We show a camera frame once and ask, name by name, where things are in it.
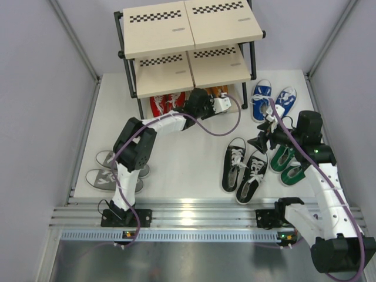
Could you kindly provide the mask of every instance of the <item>black and white checkered strip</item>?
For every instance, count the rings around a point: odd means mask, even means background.
[[[226,48],[226,49],[213,49],[209,51],[201,51],[201,52],[193,52],[194,57],[197,58],[205,58],[205,57],[215,57],[220,55],[229,55],[235,54],[236,50],[235,47]]]
[[[181,10],[177,10],[177,11],[155,13],[155,14],[148,14],[148,15],[130,16],[129,22],[132,23],[132,22],[159,21],[161,19],[173,19],[173,18],[179,18],[181,16],[182,16]]]
[[[237,8],[244,8],[244,5],[243,3],[241,3],[241,1],[193,8],[193,13],[195,15],[205,14],[205,13],[215,13],[215,12],[233,10]]]
[[[154,66],[154,65],[160,65],[163,63],[172,63],[177,61],[182,61],[183,56],[182,55],[173,55],[168,57],[161,57],[156,59],[149,59],[149,60],[140,60],[140,66]]]

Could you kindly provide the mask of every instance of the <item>shoe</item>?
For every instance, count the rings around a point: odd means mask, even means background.
[[[222,93],[229,92],[229,88],[227,87],[227,85],[211,87],[210,89],[211,94],[213,94],[215,98],[219,98]]]
[[[96,161],[103,167],[107,169],[111,169],[111,162],[115,157],[113,151],[101,151],[96,156]],[[139,178],[145,178],[150,173],[150,167],[146,164],[143,169],[140,170]]]
[[[237,178],[241,168],[246,167],[242,161],[246,155],[246,141],[235,138],[230,142],[224,155],[222,188],[226,193],[236,190]]]
[[[274,172],[282,172],[287,167],[288,163],[293,159],[294,155],[295,150],[293,148],[288,148],[281,145],[270,161],[270,168]]]
[[[111,171],[106,169],[92,169],[86,174],[86,181],[95,189],[102,192],[115,192],[116,181]],[[136,192],[143,188],[143,181],[137,178]]]
[[[186,93],[174,93],[169,94],[167,99],[167,113],[170,112],[172,109],[184,106],[184,102],[186,100]]]
[[[150,97],[150,107],[154,117],[167,113],[166,101],[167,97],[165,95]]]
[[[287,116],[291,108],[294,106],[296,99],[297,93],[295,88],[292,87],[287,87],[283,89],[282,92],[278,95],[276,105],[280,105],[284,108],[282,118]]]
[[[252,199],[254,192],[261,185],[268,167],[267,155],[259,151],[253,152],[247,162],[243,180],[236,192],[236,201],[239,204],[247,204]]]
[[[281,174],[282,184],[292,186],[305,178],[304,171],[299,162],[292,162]]]
[[[253,95],[251,96],[251,103],[253,104],[252,118],[255,122],[264,122],[270,95],[270,82],[266,79],[261,80],[254,88]]]

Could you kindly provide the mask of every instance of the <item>white wall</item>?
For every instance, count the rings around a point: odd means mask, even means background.
[[[347,196],[376,236],[376,2],[359,1],[313,85]]]
[[[59,0],[97,73],[124,72],[113,13],[123,8],[172,0]],[[256,45],[259,69],[308,72],[345,0],[253,0],[254,14],[267,32]]]
[[[34,281],[93,80],[47,1],[2,1],[0,26],[0,281]]]

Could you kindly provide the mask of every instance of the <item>black mounting plate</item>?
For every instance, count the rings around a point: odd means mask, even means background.
[[[140,218],[141,227],[150,227],[152,222],[152,210],[136,209],[136,213]],[[102,227],[137,227],[137,220],[133,214],[130,214],[129,223],[126,223],[125,219],[120,219],[110,209],[106,209],[102,214],[102,221],[100,223]]]

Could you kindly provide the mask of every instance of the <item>red sneaker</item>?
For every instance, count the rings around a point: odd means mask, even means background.
[[[150,97],[150,107],[154,117],[167,113],[166,101],[167,97],[165,95]]]
[[[184,101],[186,100],[186,93],[174,93],[168,95],[167,101],[167,112],[170,112],[172,109],[181,107],[184,105]]]

